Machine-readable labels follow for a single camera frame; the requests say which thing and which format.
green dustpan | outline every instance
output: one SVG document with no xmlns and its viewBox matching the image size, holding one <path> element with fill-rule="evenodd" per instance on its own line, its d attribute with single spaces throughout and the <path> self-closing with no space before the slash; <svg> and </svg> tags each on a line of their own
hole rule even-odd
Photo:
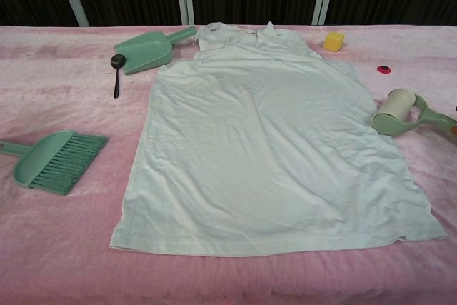
<svg viewBox="0 0 457 305">
<path fill-rule="evenodd" d="M 118 54 L 126 57 L 125 74 L 163 66 L 173 58 L 173 44 L 195 35 L 195 26 L 166 36 L 162 31 L 149 31 L 114 46 Z"/>
<path fill-rule="evenodd" d="M 33 146 L 0 141 L 0 154 L 20 157 L 14 167 L 14 179 L 19 185 L 66 195 L 106 140 L 106 137 L 60 131 Z"/>
</svg>

pink fabric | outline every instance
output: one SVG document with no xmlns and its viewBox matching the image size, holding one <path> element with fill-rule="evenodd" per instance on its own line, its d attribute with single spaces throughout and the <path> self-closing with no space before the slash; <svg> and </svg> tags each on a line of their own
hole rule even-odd
<svg viewBox="0 0 457 305">
<path fill-rule="evenodd" d="M 17 186 L 16 159 L 0 156 L 1 304 L 455 304 L 457 146 L 425 127 L 397 142 L 448 239 L 256 258 L 109 249 L 156 75 L 121 76 L 115 100 L 109 60 L 115 43 L 151 29 L 0 28 L 0 139 L 31 144 L 62 129 L 109 137 L 66 197 Z M 287 29 L 323 57 L 354 63 L 377 102 L 407 87 L 456 116 L 457 28 Z M 332 29 L 346 34 L 338 53 L 321 48 Z M 175 59 L 196 51 L 188 40 Z M 377 72 L 382 64 L 392 73 Z"/>
</svg>

dustpan handle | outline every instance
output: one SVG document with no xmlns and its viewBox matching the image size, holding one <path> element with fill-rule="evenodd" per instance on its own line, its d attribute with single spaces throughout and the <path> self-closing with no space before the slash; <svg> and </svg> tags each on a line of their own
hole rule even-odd
<svg viewBox="0 0 457 305">
<path fill-rule="evenodd" d="M 0 141 L 0 154 L 22 156 L 29 152 L 31 146 Z"/>
<path fill-rule="evenodd" d="M 180 31 L 167 35 L 166 39 L 171 44 L 175 44 L 176 42 L 178 42 L 182 39 L 187 39 L 188 37 L 191 37 L 191 36 L 195 35 L 196 33 L 197 33 L 197 29 L 195 28 L 195 26 L 190 26 L 189 28 L 185 28 L 184 30 L 180 30 Z"/>
</svg>

brush handle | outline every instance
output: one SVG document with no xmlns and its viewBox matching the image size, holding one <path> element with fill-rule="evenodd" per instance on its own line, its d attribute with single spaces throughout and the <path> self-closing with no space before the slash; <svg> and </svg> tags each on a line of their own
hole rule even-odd
<svg viewBox="0 0 457 305">
<path fill-rule="evenodd" d="M 20 157 L 28 153 L 31 146 L 0 141 L 0 154 Z"/>
</svg>

green plastic tool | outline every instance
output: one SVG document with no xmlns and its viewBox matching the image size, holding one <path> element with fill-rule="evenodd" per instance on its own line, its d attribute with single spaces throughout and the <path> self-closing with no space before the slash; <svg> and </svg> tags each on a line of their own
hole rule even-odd
<svg viewBox="0 0 457 305">
<path fill-rule="evenodd" d="M 106 137 L 60 131 L 33 146 L 0 141 L 0 153 L 20 156 L 14 167 L 19 185 L 67 195 L 106 141 Z"/>
<path fill-rule="evenodd" d="M 173 59 L 173 44 L 197 32 L 195 26 L 166 36 L 162 31 L 149 31 L 114 46 L 118 54 L 126 57 L 124 73 L 132 74 L 164 64 Z"/>
<path fill-rule="evenodd" d="M 404 121 L 411 108 L 415 106 L 421 113 L 415 122 Z M 399 135 L 412 130 L 420 124 L 436 126 L 457 139 L 457 121 L 430 109 L 425 100 L 408 89 L 394 89 L 387 100 L 374 114 L 371 126 L 382 135 Z"/>
</svg>

